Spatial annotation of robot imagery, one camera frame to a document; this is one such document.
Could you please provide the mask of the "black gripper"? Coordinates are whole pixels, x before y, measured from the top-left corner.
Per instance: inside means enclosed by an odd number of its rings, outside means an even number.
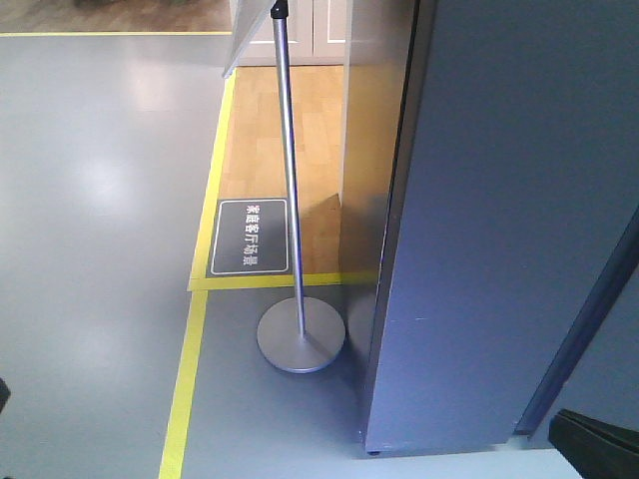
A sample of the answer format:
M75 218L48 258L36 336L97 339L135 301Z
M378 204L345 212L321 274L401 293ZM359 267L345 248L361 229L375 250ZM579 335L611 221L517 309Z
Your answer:
M561 409L549 442L582 478L637 478L638 432Z

